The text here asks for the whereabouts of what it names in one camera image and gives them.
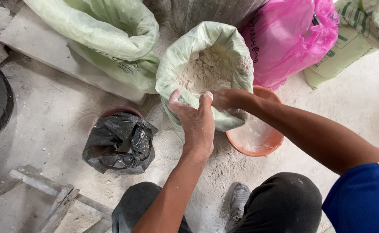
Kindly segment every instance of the sneaker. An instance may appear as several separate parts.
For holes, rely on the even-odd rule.
[[[250,189],[247,185],[238,183],[233,190],[230,201],[230,219],[226,225],[226,232],[229,232],[237,223],[240,222],[244,214],[244,205],[250,196]]]

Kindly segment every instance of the shoe laces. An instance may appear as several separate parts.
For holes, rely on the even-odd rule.
[[[240,212],[241,213],[243,213],[243,210],[242,209],[240,209],[240,208],[238,208],[238,211],[237,211],[237,214],[236,215],[231,215],[231,217],[234,219],[234,220],[236,220],[236,222],[239,222],[240,220],[241,220],[241,218],[242,218],[242,214],[240,214]]]

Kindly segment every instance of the black plastic bag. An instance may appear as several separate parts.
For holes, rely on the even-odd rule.
[[[98,119],[83,150],[83,160],[97,171],[138,175],[155,158],[152,146],[157,129],[144,119],[124,112]]]

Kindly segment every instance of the shirt sleeve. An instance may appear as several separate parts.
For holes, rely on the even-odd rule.
[[[344,173],[329,191],[322,210],[337,233],[378,233],[379,163]]]

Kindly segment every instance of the pink plastic bag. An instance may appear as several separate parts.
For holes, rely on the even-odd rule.
[[[332,0],[270,0],[243,32],[253,84],[276,90],[290,75],[321,61],[338,38],[338,24]]]

